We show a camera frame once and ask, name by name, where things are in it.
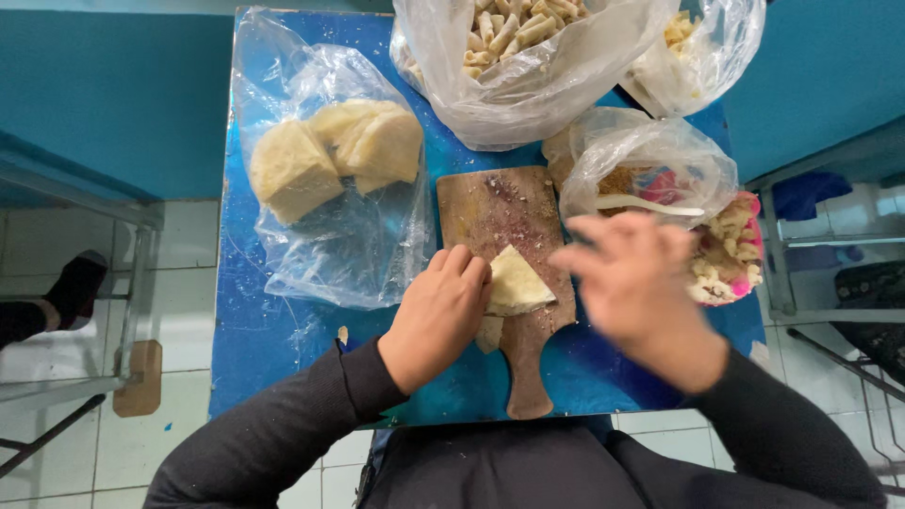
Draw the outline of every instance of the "black sweater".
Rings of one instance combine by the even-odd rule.
[[[273,508],[330,446],[406,400],[371,341],[332,349],[197,430],[164,461],[146,509]],[[367,508],[885,507],[880,483],[817,407],[732,351],[690,401],[738,474],[659,456],[568,419],[397,430]]]

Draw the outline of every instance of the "foot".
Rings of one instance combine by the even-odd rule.
[[[50,320],[51,317],[48,317],[48,331],[54,322],[59,323],[54,330],[75,331],[91,321],[94,299],[107,275],[107,267],[107,261],[100,253],[89,250],[76,256],[62,268],[60,279],[44,296],[44,300],[59,316],[58,320]]]

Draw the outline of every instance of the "hand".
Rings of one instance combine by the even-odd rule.
[[[634,212],[573,217],[566,226],[595,249],[568,245],[549,262],[581,278],[578,292],[595,329],[676,389],[712,387],[729,346],[685,291],[693,234]]]
[[[457,245],[433,256],[405,291],[377,350],[396,386],[410,395],[462,355],[491,298],[491,266]]]

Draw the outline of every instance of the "person's left hand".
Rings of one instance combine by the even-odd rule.
[[[405,291],[377,350],[396,386],[410,395],[448,368],[481,326],[491,267],[457,245],[433,256]]]

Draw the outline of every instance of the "white plastic spoon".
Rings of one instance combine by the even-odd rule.
[[[620,206],[639,206],[654,212],[671,216],[703,216],[704,209],[685,206],[660,205],[632,195],[602,195],[594,200],[597,210],[617,208]]]

